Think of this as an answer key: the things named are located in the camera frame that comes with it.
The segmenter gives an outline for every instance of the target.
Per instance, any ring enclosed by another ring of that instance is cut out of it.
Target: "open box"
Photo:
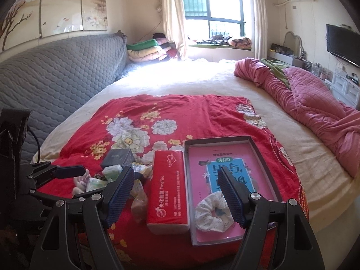
[[[201,200],[220,191],[217,171],[222,166],[227,166],[236,180],[245,183],[251,193],[256,191],[268,200],[282,201],[274,178],[250,136],[187,140],[185,167],[193,245],[231,242],[241,239],[245,233],[237,223],[225,232],[202,232],[196,228],[195,209]]]

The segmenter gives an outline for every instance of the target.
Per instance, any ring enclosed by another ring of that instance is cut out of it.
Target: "gray quilted headboard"
[[[127,60],[126,37],[74,37],[17,54],[0,64],[0,109],[30,109],[28,125],[42,144],[49,133],[116,78]],[[37,152],[28,134],[22,163]]]

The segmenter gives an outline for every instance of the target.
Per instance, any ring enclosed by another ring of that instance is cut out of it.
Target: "white scrunchie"
[[[222,215],[214,217],[212,212],[220,209]],[[225,232],[234,223],[233,216],[221,191],[212,193],[203,199],[195,209],[195,224],[198,230]]]

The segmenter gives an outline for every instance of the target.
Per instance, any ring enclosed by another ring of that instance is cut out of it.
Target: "plum blossom painting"
[[[16,0],[0,21],[0,52],[39,37],[40,0]]]
[[[107,30],[106,0],[82,0],[84,30]]]
[[[41,0],[41,35],[82,30],[81,0]]]
[[[106,0],[16,0],[0,21],[0,53],[39,37],[107,29]]]

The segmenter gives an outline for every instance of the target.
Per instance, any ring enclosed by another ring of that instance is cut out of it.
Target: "metal screw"
[[[94,200],[94,201],[97,201],[101,198],[101,194],[99,193],[96,193],[94,195],[91,196],[91,199]]]
[[[59,201],[57,201],[56,203],[55,203],[55,205],[57,206],[57,207],[61,207],[62,205],[64,205],[65,204],[65,201],[64,200],[59,200]]]
[[[293,205],[293,206],[296,206],[297,205],[297,201],[295,199],[290,199],[289,200],[289,204],[290,205]]]
[[[259,200],[261,198],[261,195],[259,193],[251,193],[251,198],[254,200]]]

